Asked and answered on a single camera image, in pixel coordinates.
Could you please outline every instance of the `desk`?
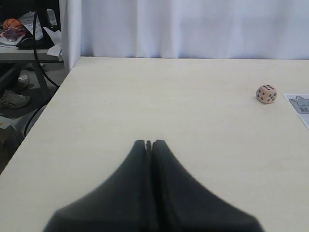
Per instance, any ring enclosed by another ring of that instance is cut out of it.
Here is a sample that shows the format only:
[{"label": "desk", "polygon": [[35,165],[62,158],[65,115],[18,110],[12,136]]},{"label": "desk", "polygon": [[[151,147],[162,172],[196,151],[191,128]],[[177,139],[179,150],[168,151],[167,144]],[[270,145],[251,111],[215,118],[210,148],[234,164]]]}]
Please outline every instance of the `desk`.
[{"label": "desk", "polygon": [[[308,76],[303,60],[80,58],[0,176],[1,231],[42,231],[137,139],[166,140],[267,232],[307,231],[309,131],[282,93],[308,93]],[[273,104],[255,99],[262,84]]]},{"label": "desk", "polygon": [[[57,57],[50,56],[47,54],[47,50],[38,50],[38,58],[40,62],[59,62]],[[47,87],[45,77],[42,74],[37,62],[35,61],[33,50],[19,50],[17,47],[2,47],[0,48],[0,62],[4,63],[32,63],[35,74],[38,78],[40,87],[42,89],[42,95],[44,99],[50,99],[51,95]],[[10,73],[2,77],[2,81],[6,82],[5,79]]]}]

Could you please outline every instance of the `white curtain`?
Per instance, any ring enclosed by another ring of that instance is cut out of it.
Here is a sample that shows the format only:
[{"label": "white curtain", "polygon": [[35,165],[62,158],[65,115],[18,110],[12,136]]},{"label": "white curtain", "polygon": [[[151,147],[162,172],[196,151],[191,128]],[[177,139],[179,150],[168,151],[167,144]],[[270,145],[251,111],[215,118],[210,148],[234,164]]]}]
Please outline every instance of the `white curtain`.
[{"label": "white curtain", "polygon": [[309,58],[309,0],[60,0],[63,56]]}]

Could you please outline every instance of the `gray floor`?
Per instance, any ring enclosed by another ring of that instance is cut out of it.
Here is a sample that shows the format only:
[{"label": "gray floor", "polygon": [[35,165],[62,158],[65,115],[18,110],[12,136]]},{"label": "gray floor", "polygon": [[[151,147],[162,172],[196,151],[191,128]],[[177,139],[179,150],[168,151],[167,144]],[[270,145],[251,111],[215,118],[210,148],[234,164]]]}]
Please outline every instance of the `gray floor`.
[{"label": "gray floor", "polygon": [[[58,85],[60,85],[65,79],[65,71],[62,63],[48,63],[44,67],[44,70],[46,74]],[[6,128],[10,124],[13,124],[19,131],[22,132],[33,112],[44,103],[40,85],[38,83],[35,73],[33,71],[23,70],[21,75],[23,74],[27,74],[29,76],[30,84],[27,89],[21,91],[19,94],[31,96],[31,103],[21,109],[0,109],[0,123],[3,123],[2,125],[0,125],[0,128]],[[55,92],[55,87],[50,82],[46,82],[50,91],[53,94]],[[43,110],[44,108],[42,108],[42,110],[39,111],[36,117],[34,117],[29,129],[31,129],[31,127],[33,126],[33,124]]]}]

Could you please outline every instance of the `basketball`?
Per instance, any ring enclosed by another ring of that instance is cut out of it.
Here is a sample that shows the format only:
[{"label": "basketball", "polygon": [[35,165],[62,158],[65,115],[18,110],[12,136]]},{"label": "basketball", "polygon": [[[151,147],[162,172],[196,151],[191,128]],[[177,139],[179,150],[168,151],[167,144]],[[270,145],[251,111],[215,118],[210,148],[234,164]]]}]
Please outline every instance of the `basketball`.
[{"label": "basketball", "polygon": [[3,30],[12,29],[16,32],[19,32],[19,30],[23,29],[23,24],[18,20],[14,18],[9,18],[4,21],[3,23]]}]

